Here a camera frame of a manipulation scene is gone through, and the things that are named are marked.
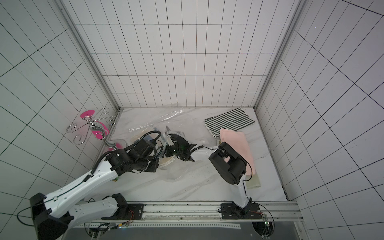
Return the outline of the blue and beige towel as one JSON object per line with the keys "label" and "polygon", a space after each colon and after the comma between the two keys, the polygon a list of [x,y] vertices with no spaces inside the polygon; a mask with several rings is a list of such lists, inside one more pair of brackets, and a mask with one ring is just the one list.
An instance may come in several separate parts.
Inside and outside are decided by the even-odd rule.
{"label": "blue and beige towel", "polygon": [[137,152],[144,159],[148,159],[150,161],[158,159],[159,166],[161,169],[164,169],[167,165],[174,162],[176,157],[166,158],[165,148],[167,145],[167,138],[161,135],[159,131],[150,131],[133,143],[133,148],[138,149]]}

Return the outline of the clear plastic vacuum bag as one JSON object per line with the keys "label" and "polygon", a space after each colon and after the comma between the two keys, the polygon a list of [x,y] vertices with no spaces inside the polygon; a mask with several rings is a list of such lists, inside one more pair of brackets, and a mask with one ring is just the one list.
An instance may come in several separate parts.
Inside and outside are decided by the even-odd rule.
{"label": "clear plastic vacuum bag", "polygon": [[138,166],[131,168],[131,173],[156,173],[175,182],[207,161],[214,150],[203,141],[188,139],[192,124],[184,109],[162,114],[132,109],[121,114],[114,134],[127,142],[126,153]]}

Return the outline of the pink towel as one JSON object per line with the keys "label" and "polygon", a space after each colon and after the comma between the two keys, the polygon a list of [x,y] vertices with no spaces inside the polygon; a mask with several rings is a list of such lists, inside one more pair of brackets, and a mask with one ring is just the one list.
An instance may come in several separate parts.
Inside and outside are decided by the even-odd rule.
{"label": "pink towel", "polygon": [[220,129],[221,142],[229,144],[237,153],[239,153],[250,166],[246,167],[247,176],[251,175],[251,171],[256,175],[256,169],[254,165],[254,158],[251,152],[251,148],[248,144],[246,136],[242,132],[235,132],[227,129]]}

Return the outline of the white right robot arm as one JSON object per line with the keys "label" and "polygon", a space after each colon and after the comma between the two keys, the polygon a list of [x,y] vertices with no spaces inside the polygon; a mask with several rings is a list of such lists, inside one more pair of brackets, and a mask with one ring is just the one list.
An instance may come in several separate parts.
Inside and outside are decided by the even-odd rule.
{"label": "white right robot arm", "polygon": [[252,205],[248,199],[245,185],[248,161],[227,142],[218,146],[207,147],[204,145],[190,144],[183,134],[176,132],[166,134],[170,143],[166,147],[165,156],[175,156],[184,162],[210,163],[222,179],[233,186],[235,199],[233,204],[239,210],[246,210]]}

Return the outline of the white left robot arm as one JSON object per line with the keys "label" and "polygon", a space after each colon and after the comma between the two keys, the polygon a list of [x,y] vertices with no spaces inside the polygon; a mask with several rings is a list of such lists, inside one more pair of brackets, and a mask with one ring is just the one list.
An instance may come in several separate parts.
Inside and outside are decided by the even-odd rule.
{"label": "white left robot arm", "polygon": [[132,220],[135,212],[122,194],[87,204],[79,202],[125,173],[156,172],[163,149],[159,140],[140,139],[124,149],[105,152],[88,173],[65,187],[32,196],[31,217],[38,239],[55,240],[68,229],[95,219]]}

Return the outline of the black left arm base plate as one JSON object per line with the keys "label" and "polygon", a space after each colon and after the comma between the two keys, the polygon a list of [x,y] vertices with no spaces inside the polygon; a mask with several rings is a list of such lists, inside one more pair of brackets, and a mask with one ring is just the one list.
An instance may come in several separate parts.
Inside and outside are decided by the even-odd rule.
{"label": "black left arm base plate", "polygon": [[113,198],[117,202],[117,210],[110,217],[104,217],[102,220],[141,220],[144,204],[128,204],[121,194],[114,194],[104,198]]}

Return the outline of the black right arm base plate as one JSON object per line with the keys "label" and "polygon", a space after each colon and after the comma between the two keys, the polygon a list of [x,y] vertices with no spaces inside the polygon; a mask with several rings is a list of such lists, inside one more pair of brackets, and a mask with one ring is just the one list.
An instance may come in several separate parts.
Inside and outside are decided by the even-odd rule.
{"label": "black right arm base plate", "polygon": [[260,220],[263,218],[259,205],[252,202],[249,202],[244,208],[235,203],[221,204],[218,212],[222,215],[223,220]]}

